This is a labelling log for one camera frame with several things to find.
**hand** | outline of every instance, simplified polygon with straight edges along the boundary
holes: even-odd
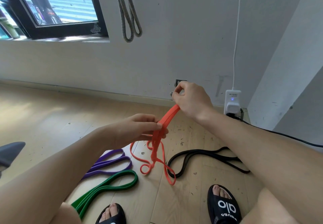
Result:
[[[111,141],[108,149],[119,149],[136,141],[150,141],[155,130],[161,130],[155,115],[136,114],[115,124],[98,128],[101,138]]]
[[[198,122],[200,116],[213,110],[213,105],[210,97],[205,92],[204,88],[187,81],[181,81],[175,88],[172,98],[186,116]]]

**gray plastic object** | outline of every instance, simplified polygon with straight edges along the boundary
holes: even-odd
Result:
[[[12,142],[0,146],[0,177],[1,171],[4,171],[11,165],[25,145],[25,142]]]

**white power adapter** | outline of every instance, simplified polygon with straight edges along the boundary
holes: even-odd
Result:
[[[240,95],[241,91],[227,90],[225,91],[224,114],[240,112]]]

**slide sandal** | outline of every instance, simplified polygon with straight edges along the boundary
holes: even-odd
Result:
[[[207,208],[212,224],[237,224],[242,220],[240,209],[236,199],[224,186],[217,184],[230,195],[232,199],[216,196],[212,192],[214,185],[210,186],[207,193]]]
[[[126,215],[124,214],[124,211],[121,207],[121,205],[117,204],[118,207],[118,214],[115,216],[110,217],[107,220],[104,220],[102,222],[100,222],[100,224],[127,224],[126,222]],[[107,207],[104,208],[104,210],[101,212],[101,214],[99,215],[99,218],[97,219],[97,221],[95,222],[95,224],[99,224],[99,220],[101,219],[102,214],[105,212],[105,210],[110,207],[110,205],[108,205]]]

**person's right arm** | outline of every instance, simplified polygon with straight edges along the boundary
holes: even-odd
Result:
[[[172,97],[188,117],[224,141],[295,219],[323,223],[322,153],[216,112],[194,83],[180,82]]]

